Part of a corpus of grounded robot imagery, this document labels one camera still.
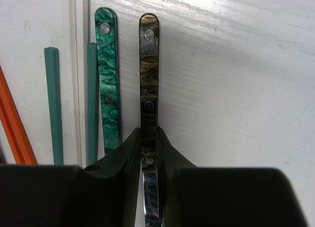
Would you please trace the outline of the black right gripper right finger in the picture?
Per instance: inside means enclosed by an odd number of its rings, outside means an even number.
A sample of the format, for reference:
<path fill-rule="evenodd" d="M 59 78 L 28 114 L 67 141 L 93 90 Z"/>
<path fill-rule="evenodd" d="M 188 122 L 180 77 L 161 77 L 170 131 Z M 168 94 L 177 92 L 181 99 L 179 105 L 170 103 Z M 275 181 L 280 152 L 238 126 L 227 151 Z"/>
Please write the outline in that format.
<path fill-rule="evenodd" d="M 158 128 L 158 201 L 159 217 L 163 227 L 181 227 L 183 208 L 187 203 L 185 170 L 196 168 L 169 141 L 165 131 Z"/>

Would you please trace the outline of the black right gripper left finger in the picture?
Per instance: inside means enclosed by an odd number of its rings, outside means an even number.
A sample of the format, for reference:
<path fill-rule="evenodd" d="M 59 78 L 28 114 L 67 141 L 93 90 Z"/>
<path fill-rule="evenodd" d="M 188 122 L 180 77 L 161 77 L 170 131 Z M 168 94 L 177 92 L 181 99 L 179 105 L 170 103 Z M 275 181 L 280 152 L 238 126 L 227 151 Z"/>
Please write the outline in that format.
<path fill-rule="evenodd" d="M 132 227 L 135 225 L 140 163 L 141 130 L 135 128 L 110 154 L 87 166 L 93 177 L 89 197 L 90 227 Z"/>

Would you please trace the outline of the brown marbled handle knife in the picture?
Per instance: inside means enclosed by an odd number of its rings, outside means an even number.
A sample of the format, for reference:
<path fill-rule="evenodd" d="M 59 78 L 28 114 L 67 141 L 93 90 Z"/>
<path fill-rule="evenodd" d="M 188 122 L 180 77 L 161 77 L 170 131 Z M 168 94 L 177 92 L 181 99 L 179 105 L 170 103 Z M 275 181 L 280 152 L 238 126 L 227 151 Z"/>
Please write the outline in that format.
<path fill-rule="evenodd" d="M 141 153 L 144 221 L 160 227 L 158 198 L 159 20 L 145 13 L 139 20 Z"/>

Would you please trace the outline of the green chopstick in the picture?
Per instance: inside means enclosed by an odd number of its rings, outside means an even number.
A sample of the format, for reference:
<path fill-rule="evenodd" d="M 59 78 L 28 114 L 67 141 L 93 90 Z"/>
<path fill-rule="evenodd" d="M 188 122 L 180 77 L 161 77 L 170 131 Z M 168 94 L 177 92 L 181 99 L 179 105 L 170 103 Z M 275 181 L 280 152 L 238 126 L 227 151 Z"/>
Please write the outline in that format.
<path fill-rule="evenodd" d="M 63 131 L 58 48 L 46 47 L 44 49 L 44 57 L 53 159 L 55 165 L 63 165 Z"/>
<path fill-rule="evenodd" d="M 87 96 L 88 96 L 88 165 L 97 161 L 98 155 L 98 74 L 97 45 L 87 46 Z"/>

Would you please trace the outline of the green marbled handle knife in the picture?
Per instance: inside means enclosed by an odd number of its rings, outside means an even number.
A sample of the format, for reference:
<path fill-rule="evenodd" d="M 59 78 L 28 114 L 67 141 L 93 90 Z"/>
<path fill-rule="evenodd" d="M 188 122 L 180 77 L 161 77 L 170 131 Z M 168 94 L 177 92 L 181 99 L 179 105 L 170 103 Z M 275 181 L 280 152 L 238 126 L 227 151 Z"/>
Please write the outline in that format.
<path fill-rule="evenodd" d="M 121 144 L 121 104 L 118 57 L 117 15 L 108 7 L 94 14 L 97 68 L 105 154 Z"/>

